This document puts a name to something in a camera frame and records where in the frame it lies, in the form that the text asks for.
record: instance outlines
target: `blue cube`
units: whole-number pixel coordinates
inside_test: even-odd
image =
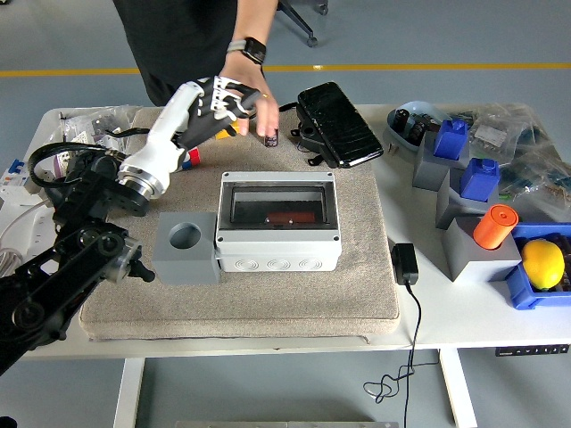
[[[462,119],[445,120],[434,144],[434,156],[456,161],[468,142],[468,124]]]
[[[500,182],[500,165],[492,159],[472,158],[460,179],[460,196],[487,202]]]

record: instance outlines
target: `table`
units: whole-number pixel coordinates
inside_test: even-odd
[[[450,111],[469,110],[473,106],[454,104],[438,107]],[[387,149],[382,157],[372,162],[389,243],[412,242],[417,251],[419,280],[413,290],[423,309],[417,349],[441,350],[444,377],[457,425],[476,426],[457,349],[569,343],[571,308],[517,311],[511,306],[505,283],[453,284],[448,278],[441,245],[443,231],[434,227],[436,193],[411,187],[414,153],[397,143],[388,150],[393,139],[387,130],[386,116],[394,107],[360,105],[358,108]],[[44,116],[27,156],[43,143],[45,132],[55,128],[59,111],[65,112],[66,109],[49,111]],[[2,208],[0,230],[19,210],[21,208],[10,206]],[[41,347],[27,353],[24,358],[125,358],[124,388],[121,387],[118,417],[131,418],[134,423],[136,407],[133,413],[132,404],[138,396],[137,385],[147,357],[408,349],[417,322],[417,309],[404,287],[399,288],[398,293],[401,322],[397,329],[391,334],[369,336],[367,339],[212,338],[90,342],[75,318],[66,341]]]

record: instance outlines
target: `human hand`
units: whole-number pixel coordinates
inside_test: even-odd
[[[261,67],[246,58],[241,52],[231,52],[226,56],[226,63],[220,72],[221,77],[232,78],[261,92],[256,101],[256,133],[259,136],[274,136],[279,128],[279,106],[269,90],[266,79],[261,74]],[[248,133],[249,120],[239,119],[240,134]]]

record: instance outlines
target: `gray floor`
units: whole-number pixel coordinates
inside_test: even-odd
[[[292,3],[319,46],[305,46],[279,13],[269,65],[571,62],[567,0],[331,0],[325,17],[308,1]],[[0,71],[135,66],[111,2],[12,0],[0,6],[0,41]],[[569,68],[268,73],[280,103],[328,80],[354,103],[527,103],[568,161],[570,78]],[[139,76],[0,78],[0,169],[22,156],[44,112],[118,104],[150,105]],[[568,425],[567,355],[460,356],[479,426]],[[419,352],[417,361],[433,358]],[[405,360],[404,352],[149,360],[137,426],[201,419],[401,423],[403,391],[376,405],[361,385],[394,374]],[[0,378],[0,416],[28,427],[112,426],[121,367],[119,360],[17,363]],[[421,367],[410,386],[409,426],[453,426],[439,366]]]

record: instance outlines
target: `yellow object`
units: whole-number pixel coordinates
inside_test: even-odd
[[[237,120],[232,122],[232,124],[230,126],[235,130],[235,132],[237,134],[240,133],[240,127],[238,126]],[[218,134],[215,135],[215,138],[217,140],[221,140],[222,138],[227,138],[229,136],[231,136],[231,135],[228,133],[228,131],[226,129],[222,129]]]
[[[539,290],[548,290],[561,281],[565,271],[563,253],[555,243],[544,239],[530,241],[521,251],[529,282]]]

